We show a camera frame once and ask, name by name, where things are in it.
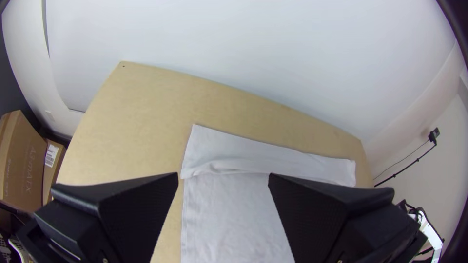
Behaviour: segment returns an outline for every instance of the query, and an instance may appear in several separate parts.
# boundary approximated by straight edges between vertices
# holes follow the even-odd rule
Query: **cardboard box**
[[[0,201],[33,213],[42,206],[47,143],[21,111],[0,119]]]
[[[45,165],[44,165],[44,184],[42,191],[42,203],[46,203],[52,200],[52,195],[50,194],[50,187],[55,184],[57,181],[57,176],[59,175],[60,166],[62,165],[63,158],[67,149],[60,143],[56,143],[49,139],[47,141],[47,153],[45,156]]]

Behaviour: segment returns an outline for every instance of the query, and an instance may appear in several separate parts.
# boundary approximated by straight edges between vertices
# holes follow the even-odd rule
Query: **box label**
[[[55,158],[57,157],[57,153],[59,148],[53,146],[52,144],[49,145],[49,148],[47,149],[47,154],[45,156],[45,165],[48,167],[52,168],[54,166]]]

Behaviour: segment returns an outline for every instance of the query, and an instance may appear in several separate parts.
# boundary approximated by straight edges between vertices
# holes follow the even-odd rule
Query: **black cable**
[[[412,153],[408,154],[405,158],[401,159],[400,161],[398,161],[398,162],[392,164],[392,165],[391,165],[390,167],[388,167],[387,169],[383,170],[379,175],[377,175],[377,176],[374,178],[374,180],[377,179],[377,178],[379,178],[379,177],[380,177],[385,171],[387,171],[388,169],[390,169],[390,168],[394,167],[395,165],[397,165],[397,164],[403,162],[406,158],[408,158],[410,155],[412,155],[413,153],[415,153],[417,150],[419,150],[421,147],[423,147],[423,146],[424,146],[426,143],[428,143],[428,142],[429,142],[429,140],[427,140],[425,143],[421,144],[421,146],[419,146],[418,148],[416,148],[416,150],[414,150]]]
[[[415,164],[416,162],[419,162],[419,160],[421,160],[424,156],[426,156],[426,154],[428,154],[432,149],[434,149],[434,147],[437,146],[437,142],[434,142],[434,145],[427,151],[425,152],[423,155],[421,155],[419,158],[417,158],[416,160],[414,160],[412,163],[410,163],[409,165],[407,165],[405,168],[401,169],[398,173],[394,173],[392,176],[390,176],[389,178],[383,180],[382,182],[376,184],[374,187],[377,187],[383,183],[385,183],[386,181],[390,180],[391,178],[395,178],[398,174],[401,174],[404,170],[408,169],[410,166],[412,166],[413,164]]]

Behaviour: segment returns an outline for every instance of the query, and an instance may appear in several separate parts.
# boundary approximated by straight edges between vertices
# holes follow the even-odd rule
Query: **tan wooden surface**
[[[357,186],[372,187],[361,142],[341,129],[216,82],[130,62],[121,62],[94,97],[58,182],[86,185],[180,173],[192,124],[355,160]],[[152,262],[180,262],[182,193],[179,182]]]

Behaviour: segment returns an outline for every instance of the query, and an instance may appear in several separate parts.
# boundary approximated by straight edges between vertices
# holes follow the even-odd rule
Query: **white towel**
[[[182,263],[293,263],[271,172],[355,185],[355,162],[193,125],[185,151]]]

